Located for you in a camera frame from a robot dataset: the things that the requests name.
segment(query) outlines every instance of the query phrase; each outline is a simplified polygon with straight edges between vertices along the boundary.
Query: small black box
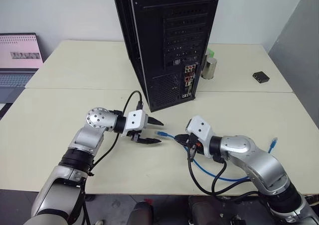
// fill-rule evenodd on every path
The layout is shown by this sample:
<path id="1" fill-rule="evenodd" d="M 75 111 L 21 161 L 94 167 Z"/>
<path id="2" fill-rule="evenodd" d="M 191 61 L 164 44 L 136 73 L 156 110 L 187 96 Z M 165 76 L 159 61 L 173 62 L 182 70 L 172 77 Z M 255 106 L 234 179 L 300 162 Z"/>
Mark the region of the small black box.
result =
<path id="1" fill-rule="evenodd" d="M 259 82 L 259 83 L 264 83 L 269 81 L 269 77 L 264 72 L 255 72 L 253 74 L 253 77 Z"/>

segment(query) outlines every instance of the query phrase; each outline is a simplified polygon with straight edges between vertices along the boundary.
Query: computer rear panel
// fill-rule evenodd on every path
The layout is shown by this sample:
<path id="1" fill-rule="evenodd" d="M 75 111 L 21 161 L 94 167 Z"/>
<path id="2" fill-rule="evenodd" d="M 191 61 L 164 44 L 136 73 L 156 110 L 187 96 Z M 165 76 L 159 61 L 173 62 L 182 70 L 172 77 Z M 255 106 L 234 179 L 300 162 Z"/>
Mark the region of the computer rear panel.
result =
<path id="1" fill-rule="evenodd" d="M 151 111 L 195 98 L 218 0 L 115 0 Z"/>

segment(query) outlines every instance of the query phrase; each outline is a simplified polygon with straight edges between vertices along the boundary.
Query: robotic arm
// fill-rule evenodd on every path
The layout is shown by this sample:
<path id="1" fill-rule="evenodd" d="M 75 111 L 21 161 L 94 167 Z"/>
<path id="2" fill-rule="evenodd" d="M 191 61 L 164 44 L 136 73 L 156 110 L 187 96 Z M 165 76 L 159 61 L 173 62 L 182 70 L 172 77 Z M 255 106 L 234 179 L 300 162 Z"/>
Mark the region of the robotic arm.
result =
<path id="1" fill-rule="evenodd" d="M 280 162 L 259 149 L 252 139 L 242 135 L 215 136 L 211 126 L 198 115 L 185 130 L 187 141 L 181 144 L 199 146 L 197 152 L 205 157 L 215 161 L 223 158 L 242 168 L 274 216 L 287 223 L 319 225 L 318 216 L 295 189 Z"/>
<path id="2" fill-rule="evenodd" d="M 72 139 L 60 163 L 33 203 L 31 216 L 25 225 L 73 224 L 80 215 L 85 199 L 85 181 L 93 175 L 93 159 L 102 144 L 105 131 L 131 136 L 137 143 L 158 143 L 153 138 L 140 138 L 147 124 L 163 125 L 149 117 L 145 111 L 129 112 L 127 117 L 121 111 L 93 108 L 86 115 L 86 123 Z"/>

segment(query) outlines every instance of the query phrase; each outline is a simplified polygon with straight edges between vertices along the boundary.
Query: metal cylinder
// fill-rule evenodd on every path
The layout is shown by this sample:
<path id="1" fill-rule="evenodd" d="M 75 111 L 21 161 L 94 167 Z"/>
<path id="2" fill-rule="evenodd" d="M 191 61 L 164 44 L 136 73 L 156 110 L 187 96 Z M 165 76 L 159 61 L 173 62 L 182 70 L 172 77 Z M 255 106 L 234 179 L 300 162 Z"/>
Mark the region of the metal cylinder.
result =
<path id="1" fill-rule="evenodd" d="M 204 68 L 201 72 L 201 77 L 204 79 L 213 79 L 217 60 L 213 57 L 208 57 L 205 61 Z"/>

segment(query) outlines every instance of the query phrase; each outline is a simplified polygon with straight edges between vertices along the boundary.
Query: green object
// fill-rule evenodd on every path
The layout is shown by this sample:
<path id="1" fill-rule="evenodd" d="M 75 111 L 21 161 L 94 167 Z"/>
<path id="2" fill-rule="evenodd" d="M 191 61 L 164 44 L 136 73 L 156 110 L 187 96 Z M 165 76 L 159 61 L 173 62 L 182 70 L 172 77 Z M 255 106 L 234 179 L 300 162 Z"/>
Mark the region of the green object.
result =
<path id="1" fill-rule="evenodd" d="M 208 57 L 214 57 L 215 52 L 213 50 L 210 50 L 209 48 L 207 48 L 207 52 L 208 52 Z"/>

